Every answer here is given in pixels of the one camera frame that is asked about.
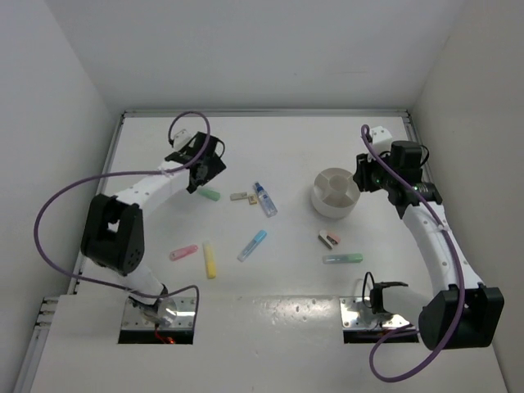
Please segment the beige eraser block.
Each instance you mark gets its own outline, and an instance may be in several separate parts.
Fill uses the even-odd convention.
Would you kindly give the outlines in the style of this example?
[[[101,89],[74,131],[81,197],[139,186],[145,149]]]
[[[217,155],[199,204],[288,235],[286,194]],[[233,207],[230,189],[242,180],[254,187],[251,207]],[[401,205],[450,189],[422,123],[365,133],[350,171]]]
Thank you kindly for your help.
[[[245,199],[247,199],[246,192],[238,192],[238,193],[233,193],[230,195],[231,201],[240,201],[240,200],[245,200]]]

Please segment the clear spray bottle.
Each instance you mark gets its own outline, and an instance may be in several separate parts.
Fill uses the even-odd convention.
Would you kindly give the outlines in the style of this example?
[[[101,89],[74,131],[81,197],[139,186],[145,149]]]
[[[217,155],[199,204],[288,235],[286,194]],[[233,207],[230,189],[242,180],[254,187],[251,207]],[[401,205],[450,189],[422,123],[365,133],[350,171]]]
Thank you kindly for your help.
[[[278,213],[278,210],[269,194],[259,182],[254,183],[254,190],[265,215],[267,217],[275,216]]]

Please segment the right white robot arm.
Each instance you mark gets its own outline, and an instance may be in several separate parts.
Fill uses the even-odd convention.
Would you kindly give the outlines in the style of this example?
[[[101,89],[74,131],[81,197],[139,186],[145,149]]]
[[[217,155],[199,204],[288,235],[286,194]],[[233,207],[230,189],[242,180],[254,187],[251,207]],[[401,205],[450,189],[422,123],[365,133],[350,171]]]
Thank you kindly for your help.
[[[432,299],[405,282],[375,282],[368,303],[375,314],[401,314],[434,350],[444,337],[446,349],[482,348],[491,344],[504,307],[497,287],[488,287],[474,272],[447,224],[434,183],[422,179],[424,147],[394,141],[384,152],[370,138],[368,152],[357,156],[354,180],[362,192],[384,190],[413,235],[431,279]]]

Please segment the tan eraser block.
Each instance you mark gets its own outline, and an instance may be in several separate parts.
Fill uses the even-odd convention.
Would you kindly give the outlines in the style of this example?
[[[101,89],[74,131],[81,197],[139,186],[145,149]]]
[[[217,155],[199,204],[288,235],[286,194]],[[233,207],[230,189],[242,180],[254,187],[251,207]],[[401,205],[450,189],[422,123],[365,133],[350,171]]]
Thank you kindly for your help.
[[[247,199],[250,205],[256,205],[258,203],[256,194],[249,194]]]

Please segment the green highlighter pen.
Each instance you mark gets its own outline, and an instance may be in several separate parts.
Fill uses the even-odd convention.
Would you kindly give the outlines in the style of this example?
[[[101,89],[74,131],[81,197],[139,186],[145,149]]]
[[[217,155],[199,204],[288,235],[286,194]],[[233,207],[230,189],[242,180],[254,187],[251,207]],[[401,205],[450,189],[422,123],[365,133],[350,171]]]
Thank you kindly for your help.
[[[209,189],[209,188],[200,188],[197,190],[197,193],[206,198],[206,199],[209,199],[209,200],[212,200],[212,201],[219,201],[220,200],[220,193],[215,191],[215,190],[212,190],[212,189]]]

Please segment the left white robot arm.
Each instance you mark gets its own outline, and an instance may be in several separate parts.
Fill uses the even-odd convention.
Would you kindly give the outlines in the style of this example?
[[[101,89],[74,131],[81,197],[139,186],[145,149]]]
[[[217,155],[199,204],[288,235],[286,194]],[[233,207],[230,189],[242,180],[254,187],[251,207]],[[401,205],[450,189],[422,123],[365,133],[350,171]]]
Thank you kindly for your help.
[[[113,271],[129,297],[146,308],[156,307],[167,288],[142,262],[145,255],[144,221],[175,194],[194,193],[226,169],[225,144],[211,136],[206,150],[197,156],[207,135],[184,137],[167,155],[156,174],[107,196],[96,195],[89,206],[80,251],[94,264]]]

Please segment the green clear tube pen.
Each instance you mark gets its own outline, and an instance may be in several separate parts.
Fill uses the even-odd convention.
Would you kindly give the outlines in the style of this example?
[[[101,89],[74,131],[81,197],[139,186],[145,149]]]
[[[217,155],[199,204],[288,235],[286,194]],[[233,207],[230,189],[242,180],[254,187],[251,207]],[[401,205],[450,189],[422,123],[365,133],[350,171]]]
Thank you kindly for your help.
[[[362,254],[339,254],[324,255],[322,261],[324,264],[358,264],[364,260]]]

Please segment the pink highlighter pen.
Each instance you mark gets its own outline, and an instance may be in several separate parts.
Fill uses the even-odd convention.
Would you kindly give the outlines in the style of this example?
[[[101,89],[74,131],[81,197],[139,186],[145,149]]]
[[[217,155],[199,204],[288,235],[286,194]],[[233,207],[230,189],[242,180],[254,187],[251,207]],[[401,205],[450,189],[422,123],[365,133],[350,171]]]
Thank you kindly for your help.
[[[182,258],[185,258],[191,254],[194,254],[198,251],[198,245],[190,245],[185,246],[183,248],[179,248],[177,250],[171,251],[169,253],[169,259],[171,261],[181,260]]]

